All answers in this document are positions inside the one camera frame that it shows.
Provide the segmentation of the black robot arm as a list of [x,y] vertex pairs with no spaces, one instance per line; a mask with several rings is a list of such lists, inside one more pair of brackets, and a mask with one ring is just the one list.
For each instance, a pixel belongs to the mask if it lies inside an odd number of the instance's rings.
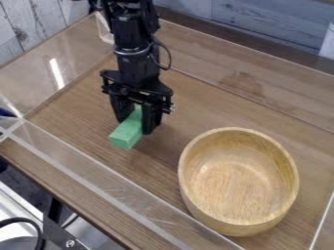
[[99,73],[101,92],[109,96],[113,113],[124,122],[140,106],[140,128],[149,135],[161,123],[163,114],[172,111],[172,89],[160,81],[160,71],[168,70],[172,56],[156,38],[159,15],[152,0],[87,0],[89,8],[104,14],[117,69]]

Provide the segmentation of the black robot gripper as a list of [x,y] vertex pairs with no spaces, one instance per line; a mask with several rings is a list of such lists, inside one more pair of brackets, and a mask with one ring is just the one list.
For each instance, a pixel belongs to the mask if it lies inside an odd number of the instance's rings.
[[149,135],[161,123],[163,113],[172,110],[172,89],[160,81],[160,71],[168,67],[160,64],[157,49],[115,51],[117,69],[103,69],[101,92],[109,95],[113,113],[123,122],[141,105],[141,132]]

